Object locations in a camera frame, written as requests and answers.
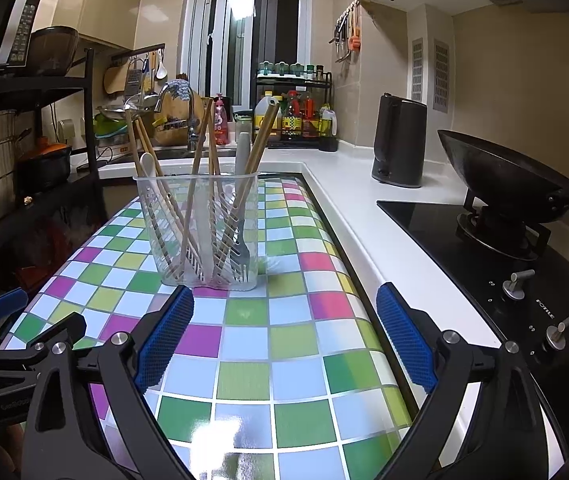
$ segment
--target black glass cooktop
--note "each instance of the black glass cooktop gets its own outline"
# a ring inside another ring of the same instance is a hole
[[[549,344],[546,334],[549,327],[555,328],[569,317],[569,262],[551,247],[546,247],[533,262],[484,247],[459,227],[458,216],[466,213],[462,206],[401,202],[378,205],[446,272],[503,342],[513,340],[519,344],[566,455],[569,326],[561,350]],[[512,273],[531,269],[535,275],[523,282],[524,298],[509,298],[503,283],[511,279]]]

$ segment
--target clear plastic basket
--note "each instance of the clear plastic basket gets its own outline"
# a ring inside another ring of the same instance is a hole
[[[151,252],[163,283],[225,290],[256,286],[257,173],[138,177],[136,181]],[[243,191],[245,201],[240,200]]]

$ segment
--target checkered tablecloth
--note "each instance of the checkered tablecloth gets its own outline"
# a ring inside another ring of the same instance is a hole
[[[196,478],[372,480],[410,418],[379,341],[304,186],[260,180],[258,286],[196,288],[191,324],[145,397]],[[173,291],[135,200],[71,256],[11,329],[25,343],[69,312],[78,346],[130,331]],[[133,467],[101,386],[92,393],[117,460]]]

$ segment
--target blue gripper pad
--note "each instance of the blue gripper pad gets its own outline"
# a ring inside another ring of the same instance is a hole
[[[160,382],[193,315],[194,295],[183,287],[138,353],[135,385],[141,394]]]
[[[424,387],[424,391],[429,394],[437,383],[433,372],[433,351],[409,317],[404,303],[404,298],[389,283],[378,289],[376,306],[382,325],[411,380]]]
[[[29,296],[21,288],[15,288],[0,296],[0,320],[18,310],[24,309],[29,303]]]

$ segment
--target wok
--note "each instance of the wok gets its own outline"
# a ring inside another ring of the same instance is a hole
[[[479,199],[502,215],[552,222],[569,209],[569,178],[488,140],[438,130],[453,168]]]

